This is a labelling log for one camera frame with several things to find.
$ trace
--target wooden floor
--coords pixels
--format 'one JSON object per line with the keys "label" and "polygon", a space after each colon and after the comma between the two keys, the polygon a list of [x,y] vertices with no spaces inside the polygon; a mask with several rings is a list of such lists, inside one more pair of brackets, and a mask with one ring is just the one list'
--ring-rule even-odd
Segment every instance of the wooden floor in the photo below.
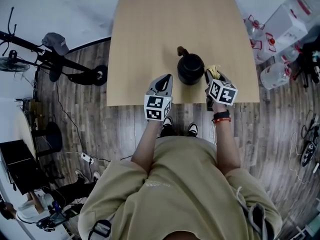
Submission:
{"label": "wooden floor", "polygon": [[[68,59],[86,67],[108,65],[110,43],[96,44],[73,52]],[[107,85],[83,86],[68,81],[61,76],[55,83],[42,71],[38,74],[38,98],[43,102],[44,121],[54,120],[63,136],[62,152],[86,152],[90,156],[107,160],[120,159],[133,154],[146,127],[143,106],[107,107]],[[81,147],[77,129],[62,112],[57,100],[79,127],[83,142]],[[300,157],[296,155],[294,140],[297,132],[297,151],[301,153],[304,141],[300,137],[301,127],[305,123],[309,110],[320,114],[320,88],[310,84],[303,88],[302,78],[288,85],[266,91],[260,84],[260,103],[236,103],[229,108],[232,117],[232,130],[239,146],[242,165],[260,179],[281,213],[283,228],[279,238],[289,239],[297,233],[296,226],[303,228],[317,214],[316,197],[320,192],[319,172],[312,170],[319,160],[316,158],[306,168],[300,167]],[[174,127],[179,134],[186,132],[190,123],[195,122],[199,129],[199,138],[214,142],[212,114],[206,111],[204,104],[175,104],[170,112]],[[301,183],[295,171],[297,169]],[[75,182],[75,169],[85,172],[90,178],[90,169],[77,153],[53,154],[42,157],[44,165],[54,160],[58,173],[64,179],[58,180],[60,186]],[[96,161],[91,171],[102,173],[108,162]]]}

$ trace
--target plastic bottle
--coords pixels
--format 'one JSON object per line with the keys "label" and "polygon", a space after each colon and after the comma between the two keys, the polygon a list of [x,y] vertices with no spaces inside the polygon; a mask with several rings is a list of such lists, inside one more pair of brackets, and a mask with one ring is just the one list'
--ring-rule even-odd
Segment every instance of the plastic bottle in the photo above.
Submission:
{"label": "plastic bottle", "polygon": [[258,20],[254,19],[252,15],[244,20],[246,31],[248,32],[249,38],[256,40],[258,37],[262,36],[264,24],[260,24]]}
{"label": "plastic bottle", "polygon": [[256,64],[264,63],[276,54],[275,43],[272,34],[265,33],[265,40],[262,41],[262,49],[259,50],[254,58]]}
{"label": "plastic bottle", "polygon": [[283,5],[295,18],[303,22],[307,29],[310,25],[312,27],[313,21],[320,15],[320,0],[286,0]]}
{"label": "plastic bottle", "polygon": [[300,50],[300,44],[299,42],[296,42],[275,55],[274,61],[285,64],[292,63],[299,57],[300,54],[302,54],[302,51]]}
{"label": "plastic bottle", "polygon": [[287,84],[290,80],[291,69],[284,63],[277,62],[266,67],[260,74],[264,88],[270,90]]}

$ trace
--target person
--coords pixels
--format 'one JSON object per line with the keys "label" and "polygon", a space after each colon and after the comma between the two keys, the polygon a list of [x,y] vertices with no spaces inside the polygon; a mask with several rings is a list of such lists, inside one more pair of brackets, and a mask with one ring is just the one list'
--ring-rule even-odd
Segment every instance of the person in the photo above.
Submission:
{"label": "person", "polygon": [[73,184],[62,186],[42,196],[36,195],[33,191],[27,193],[27,201],[19,206],[17,210],[12,203],[1,202],[0,213],[7,220],[16,219],[32,224],[51,215],[50,211],[53,211],[54,201],[63,209],[75,199],[88,197],[101,177],[100,174],[97,171],[93,173],[92,183],[89,183],[88,178],[80,170],[77,169],[75,174],[77,175],[77,181]]}
{"label": "person", "polygon": [[197,137],[194,123],[177,136],[169,117],[157,139],[160,122],[150,120],[131,161],[112,160],[89,195],[78,220],[81,238],[274,239],[281,216],[241,168],[226,107],[212,109],[216,146]]}

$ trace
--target sneaker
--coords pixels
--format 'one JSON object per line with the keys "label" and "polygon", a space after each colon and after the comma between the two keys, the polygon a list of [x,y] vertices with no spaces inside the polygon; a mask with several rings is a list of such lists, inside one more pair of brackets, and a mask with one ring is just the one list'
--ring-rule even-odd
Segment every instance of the sneaker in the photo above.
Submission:
{"label": "sneaker", "polygon": [[93,182],[97,182],[101,178],[101,175],[99,172],[95,171],[93,173]]}
{"label": "sneaker", "polygon": [[80,170],[76,169],[75,174],[78,179],[83,179],[85,184],[89,183],[89,179]]}
{"label": "sneaker", "polygon": [[195,137],[198,136],[198,126],[197,126],[194,122],[189,125],[187,135],[190,135],[190,134],[191,134],[192,136],[195,135]]}
{"label": "sneaker", "polygon": [[172,118],[170,116],[167,116],[164,121],[163,121],[163,124],[162,124],[162,129],[165,127],[165,126],[172,126]]}

